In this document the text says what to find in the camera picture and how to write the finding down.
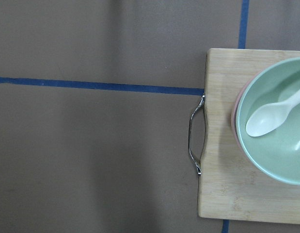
metal handle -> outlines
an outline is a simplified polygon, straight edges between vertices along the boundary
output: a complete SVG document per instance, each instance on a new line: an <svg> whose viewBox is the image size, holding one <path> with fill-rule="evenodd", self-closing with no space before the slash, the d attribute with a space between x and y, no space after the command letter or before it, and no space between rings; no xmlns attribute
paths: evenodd
<svg viewBox="0 0 300 233"><path fill-rule="evenodd" d="M189 155L190 155L190 157L192 158L193 162L194 162L195 165L196 165L196 169L197 169L197 174L198 174L198 175L201 175L201 174L202 174L202 169L201 169L201 166L200 166L200 161L198 162L198 161L195 159L195 156L193 155L192 150L191 150L192 122L193 122L194 115L195 115L201 108L203 108L204 105L205 105L205 94L202 95L202 98L201 98L201 100L200 100L199 105L197 106L197 108L195 109L195 111L192 113L192 115L191 115L191 117L190 117L190 120L189 120Z"/></svg>

spoon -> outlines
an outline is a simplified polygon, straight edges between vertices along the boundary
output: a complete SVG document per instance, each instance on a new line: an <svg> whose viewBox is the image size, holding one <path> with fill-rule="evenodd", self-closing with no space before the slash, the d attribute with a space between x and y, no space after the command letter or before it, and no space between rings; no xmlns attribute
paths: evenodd
<svg viewBox="0 0 300 233"><path fill-rule="evenodd" d="M300 90L288 99L259 107L246 124L247 134L252 137L265 135L281 126L291 110L300 103Z"/></svg>

bowl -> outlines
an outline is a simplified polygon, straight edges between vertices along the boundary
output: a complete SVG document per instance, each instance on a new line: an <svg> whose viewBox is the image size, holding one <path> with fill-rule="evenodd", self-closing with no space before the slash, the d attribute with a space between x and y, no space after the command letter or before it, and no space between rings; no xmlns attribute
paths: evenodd
<svg viewBox="0 0 300 233"><path fill-rule="evenodd" d="M246 123L260 106L283 101L300 89L300 57L260 72L245 88L236 109L236 138L261 171L281 182L300 185L300 104L279 128L260 137L246 133Z"/></svg>

wooden cutting board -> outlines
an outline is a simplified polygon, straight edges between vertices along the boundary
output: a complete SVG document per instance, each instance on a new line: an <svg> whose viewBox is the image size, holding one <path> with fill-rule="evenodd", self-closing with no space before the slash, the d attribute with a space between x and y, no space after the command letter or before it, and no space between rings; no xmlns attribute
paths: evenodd
<svg viewBox="0 0 300 233"><path fill-rule="evenodd" d="M256 73L300 51L210 49L207 55L206 146L201 158L201 217L300 224L300 186L258 170L236 144L231 111Z"/></svg>

bowl rim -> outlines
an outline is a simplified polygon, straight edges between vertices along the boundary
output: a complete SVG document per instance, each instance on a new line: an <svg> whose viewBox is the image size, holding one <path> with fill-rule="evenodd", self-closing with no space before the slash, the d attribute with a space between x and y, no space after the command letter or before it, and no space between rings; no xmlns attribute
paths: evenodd
<svg viewBox="0 0 300 233"><path fill-rule="evenodd" d="M276 174L273 174L272 172L268 171L267 169L261 167L250 155L250 153L247 151L245 145L244 145L244 142L242 140L242 137L240 136L241 133L240 133L240 123L239 123L239 116L240 116L240 110L241 110L241 107L242 107L242 104L243 104L243 101L244 99L246 98L250 88L255 84L255 82L261 77L263 76L266 72L268 72L269 70L275 68L275 67L278 67L278 66L281 66L282 64L285 64L285 63L289 63L289 62L294 62L294 61L299 61L300 60L300 57L294 57L294 58L289 58L289 59L285 59L285 60L282 60L282 61L279 61L269 67L267 67L266 69L264 69L263 71L261 71L260 73L258 73L255 78L249 83L249 85L245 88L240 100L239 100L239 103L238 103L238 106L237 106L237 112L236 112L236 133L237 133L237 138L239 140L239 143L241 145L241 148L243 150L243 152L245 153L245 155L249 158L249 160L258 168L260 169L262 172L264 172L265 174L269 175L270 177L278 180L278 181L281 181L281 182L284 182L284 183L288 183L288 184L294 184L294 185L300 185L300 181L295 181L293 179L289 179L289 178L285 178L285 177L282 177L280 175L276 175Z"/></svg>
<svg viewBox="0 0 300 233"><path fill-rule="evenodd" d="M237 97L236 97L236 101L234 103L234 107L232 109L232 113L231 113L231 125L232 125L232 131L235 137L235 140L237 142L237 145L239 146L240 149L242 149L240 143L239 143L239 139L237 137L237 131L236 131L236 113L237 113L237 108L238 108L238 104L240 102L240 98L243 95L243 92L245 91L245 89L247 88L247 86L252 82L252 80L259 74L261 73L262 70L260 70L259 72L257 72L254 76L252 76L247 82L246 84L242 87L242 89L240 90L240 92L238 93Z"/></svg>

